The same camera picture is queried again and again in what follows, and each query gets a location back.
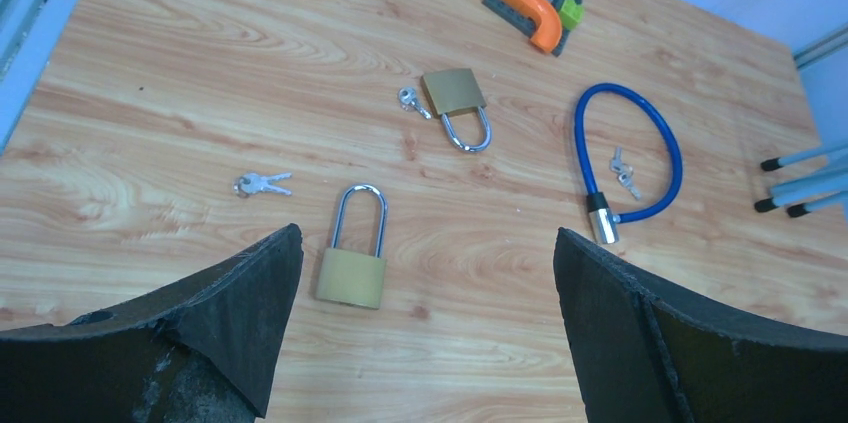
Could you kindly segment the blue cable lock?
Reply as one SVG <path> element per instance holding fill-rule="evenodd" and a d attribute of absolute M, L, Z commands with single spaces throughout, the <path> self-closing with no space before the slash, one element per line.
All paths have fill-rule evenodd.
<path fill-rule="evenodd" d="M 670 181 L 665 194 L 652 205 L 640 210 L 615 214 L 607 202 L 592 168 L 586 142 L 585 114 L 589 102 L 598 93 L 612 93 L 629 100 L 642 110 L 656 127 L 666 146 L 670 161 Z M 619 240 L 617 226 L 652 218 L 667 209 L 678 196 L 684 176 L 683 155 L 680 145 L 658 110 L 637 92 L 615 83 L 598 83 L 589 87 L 578 99 L 574 111 L 573 135 L 580 174 L 586 189 L 586 211 L 594 240 L 609 245 Z"/>

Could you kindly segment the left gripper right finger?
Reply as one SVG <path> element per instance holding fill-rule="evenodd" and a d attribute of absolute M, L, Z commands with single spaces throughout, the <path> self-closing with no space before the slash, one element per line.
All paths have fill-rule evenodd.
<path fill-rule="evenodd" d="M 560 229 L 553 271 L 591 422 L 843 422 L 847 340 L 707 298 Z"/>

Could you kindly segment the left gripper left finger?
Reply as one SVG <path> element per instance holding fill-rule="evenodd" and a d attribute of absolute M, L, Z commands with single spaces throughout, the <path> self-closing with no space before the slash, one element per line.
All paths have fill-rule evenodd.
<path fill-rule="evenodd" d="M 55 326 L 1 334 L 5 422 L 266 416 L 303 268 L 287 225 L 232 257 Z"/>

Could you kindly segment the small brass padlock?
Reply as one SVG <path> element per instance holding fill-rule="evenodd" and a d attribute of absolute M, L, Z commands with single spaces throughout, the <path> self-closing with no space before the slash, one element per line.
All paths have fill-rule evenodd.
<path fill-rule="evenodd" d="M 338 247 L 348 200 L 354 193 L 362 191 L 372 193 L 379 202 L 379 220 L 372 255 Z M 331 245 L 325 249 L 320 265 L 315 288 L 317 300 L 370 310 L 380 309 L 387 268 L 383 247 L 388 209 L 384 193 L 374 185 L 355 184 L 343 193 L 337 208 Z"/>

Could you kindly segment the large brass padlock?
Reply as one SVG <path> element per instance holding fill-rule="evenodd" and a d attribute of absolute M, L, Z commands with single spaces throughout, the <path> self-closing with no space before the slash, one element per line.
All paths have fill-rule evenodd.
<path fill-rule="evenodd" d="M 421 80 L 431 107 L 452 144 L 466 153 L 487 149 L 492 140 L 491 125 L 485 111 L 487 103 L 473 71 L 470 68 L 440 70 L 423 74 Z M 476 111 L 483 129 L 483 139 L 477 144 L 463 142 L 450 121 L 452 113 L 469 110 Z"/>

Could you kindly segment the cable lock silver keys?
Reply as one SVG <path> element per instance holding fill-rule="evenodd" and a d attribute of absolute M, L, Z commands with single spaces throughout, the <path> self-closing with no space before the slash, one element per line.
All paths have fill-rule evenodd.
<path fill-rule="evenodd" d="M 616 174 L 619 184 L 627 189 L 633 198 L 639 201 L 642 197 L 641 192 L 633 184 L 633 167 L 622 160 L 622 148 L 616 147 L 613 157 L 610 159 L 609 168 Z"/>

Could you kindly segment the small silver key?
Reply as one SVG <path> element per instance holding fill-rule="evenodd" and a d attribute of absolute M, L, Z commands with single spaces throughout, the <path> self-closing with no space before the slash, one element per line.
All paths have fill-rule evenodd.
<path fill-rule="evenodd" d="M 291 190 L 276 185 L 276 182 L 290 177 L 290 173 L 261 175 L 255 172 L 248 172 L 234 180 L 233 190 L 240 198 L 248 198 L 259 193 L 275 193 L 290 196 L 292 194 Z"/>

